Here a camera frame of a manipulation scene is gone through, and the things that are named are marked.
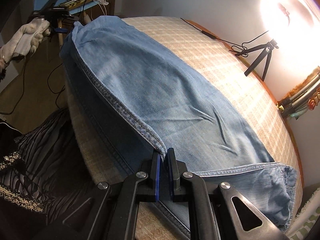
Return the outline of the left hand in white glove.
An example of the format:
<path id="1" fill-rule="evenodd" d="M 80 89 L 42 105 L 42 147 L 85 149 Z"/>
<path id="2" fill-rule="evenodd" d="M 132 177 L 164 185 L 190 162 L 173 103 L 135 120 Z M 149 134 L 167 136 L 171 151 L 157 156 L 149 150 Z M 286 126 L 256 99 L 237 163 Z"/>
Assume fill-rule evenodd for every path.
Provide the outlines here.
<path id="1" fill-rule="evenodd" d="M 17 56 L 35 53 L 44 37 L 50 34 L 50 23 L 44 18 L 34 18 L 22 25 L 12 38 L 1 47 L 1 71 Z"/>

